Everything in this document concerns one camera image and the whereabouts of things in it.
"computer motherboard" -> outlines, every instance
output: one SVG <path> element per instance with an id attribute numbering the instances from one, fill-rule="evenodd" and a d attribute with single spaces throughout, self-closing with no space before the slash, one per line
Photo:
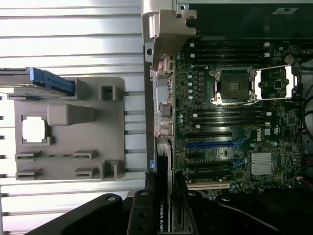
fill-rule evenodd
<path id="1" fill-rule="evenodd" d="M 170 92 L 173 170 L 189 189 L 214 200 L 298 186 L 299 54 L 295 42 L 187 41 Z"/>

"heatsink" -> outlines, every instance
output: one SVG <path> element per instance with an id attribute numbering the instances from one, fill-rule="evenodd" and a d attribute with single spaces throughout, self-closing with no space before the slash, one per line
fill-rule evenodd
<path id="1" fill-rule="evenodd" d="M 272 175 L 274 173 L 272 153 L 251 153 L 252 175 Z"/>

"blue pcie slot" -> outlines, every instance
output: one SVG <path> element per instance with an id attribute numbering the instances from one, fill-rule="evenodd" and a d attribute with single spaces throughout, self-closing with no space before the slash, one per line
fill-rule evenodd
<path id="1" fill-rule="evenodd" d="M 73 82 L 67 81 L 53 73 L 29 67 L 30 81 L 40 82 L 45 88 L 54 90 L 55 88 L 65 91 L 69 94 L 75 94 L 75 85 Z"/>
<path id="2" fill-rule="evenodd" d="M 219 142 L 198 142 L 198 143 L 188 143 L 186 145 L 187 149 L 201 149 L 201 148 L 222 148 L 222 147 L 236 147 L 242 144 L 245 139 L 241 141 L 219 141 Z"/>

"cpu socket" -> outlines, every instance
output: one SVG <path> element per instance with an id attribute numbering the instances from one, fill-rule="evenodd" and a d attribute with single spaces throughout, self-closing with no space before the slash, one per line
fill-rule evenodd
<path id="1" fill-rule="evenodd" d="M 222 67 L 209 72 L 214 77 L 214 97 L 216 105 L 237 105 L 253 103 L 255 95 L 256 72 L 250 67 Z"/>

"circuit board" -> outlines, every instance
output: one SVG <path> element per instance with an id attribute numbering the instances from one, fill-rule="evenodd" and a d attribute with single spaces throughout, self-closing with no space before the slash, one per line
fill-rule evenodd
<path id="1" fill-rule="evenodd" d="M 290 42 L 185 44 L 172 81 L 173 169 L 188 187 L 214 200 L 222 192 L 298 186 L 300 48 Z"/>

